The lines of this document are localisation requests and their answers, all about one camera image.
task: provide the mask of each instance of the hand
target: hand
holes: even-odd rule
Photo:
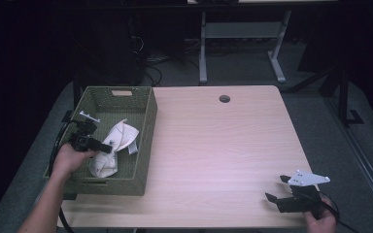
[[[75,151],[70,144],[64,144],[53,163],[52,177],[60,177],[66,181],[73,172],[78,170],[87,158],[96,155],[98,151]]]
[[[331,205],[328,199],[322,199],[324,203]],[[308,233],[335,233],[337,225],[335,216],[327,209],[322,212],[319,220],[316,220],[311,212],[304,213],[305,221],[307,222]]]

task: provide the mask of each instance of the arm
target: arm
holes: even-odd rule
[[[77,152],[71,145],[63,145],[41,198],[17,232],[55,232],[66,181],[87,158],[95,154],[96,151]]]
[[[323,202],[331,205],[328,199],[323,199]],[[307,223],[308,233],[335,233],[337,221],[329,210],[325,209],[319,220],[316,220],[311,212],[305,212],[304,217]]]

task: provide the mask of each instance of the gray carpet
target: gray carpet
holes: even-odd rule
[[[311,74],[297,72],[304,45],[284,44],[279,55],[287,82],[278,83],[274,78],[266,51],[273,42],[231,45],[229,54],[208,56],[207,85],[248,85],[273,84],[285,89],[299,83]],[[162,72],[161,86],[198,85],[198,56],[188,57],[189,62],[167,61],[153,67]],[[155,70],[149,70],[157,79]],[[145,79],[142,85],[149,85]],[[320,189],[330,194],[341,212],[341,219],[359,232],[373,232],[373,192],[356,163],[353,150],[343,137],[328,107],[317,92],[321,82],[316,82],[295,94],[283,94],[289,115],[298,134],[312,170],[331,177],[331,183],[320,185]],[[42,175],[47,167],[51,147],[60,129],[60,121],[73,106],[72,86],[69,84],[53,105],[47,121],[37,135],[26,155],[16,177],[0,204],[0,232],[15,232],[36,201],[45,181]],[[355,86],[350,88],[349,106],[355,109],[364,124],[352,125],[368,159],[373,165],[373,111],[365,96]],[[76,232],[132,232],[132,229],[76,229]],[[198,232],[197,230],[152,229],[149,232],[178,233]],[[305,232],[305,229],[209,229],[211,233],[250,232]],[[337,232],[351,232],[338,226]]]

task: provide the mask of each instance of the basket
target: basket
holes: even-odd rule
[[[99,118],[100,123],[92,135],[102,142],[111,128],[123,119],[139,130],[136,139],[138,152],[129,154],[128,150],[118,151],[118,171],[108,178],[95,178],[88,169],[90,159],[74,172],[65,185],[65,192],[77,194],[134,195],[145,193],[148,168],[150,164],[153,129],[156,119],[156,100],[151,87],[89,86],[86,88],[72,119],[83,121],[80,111]],[[71,133],[76,132],[71,123],[61,139],[68,141]]]

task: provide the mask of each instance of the white cloth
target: white cloth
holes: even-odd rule
[[[89,163],[89,171],[96,178],[106,178],[118,171],[117,151],[127,148],[139,134],[139,131],[125,124],[126,119],[117,123],[109,132],[103,144],[111,145],[110,153],[100,151]]]

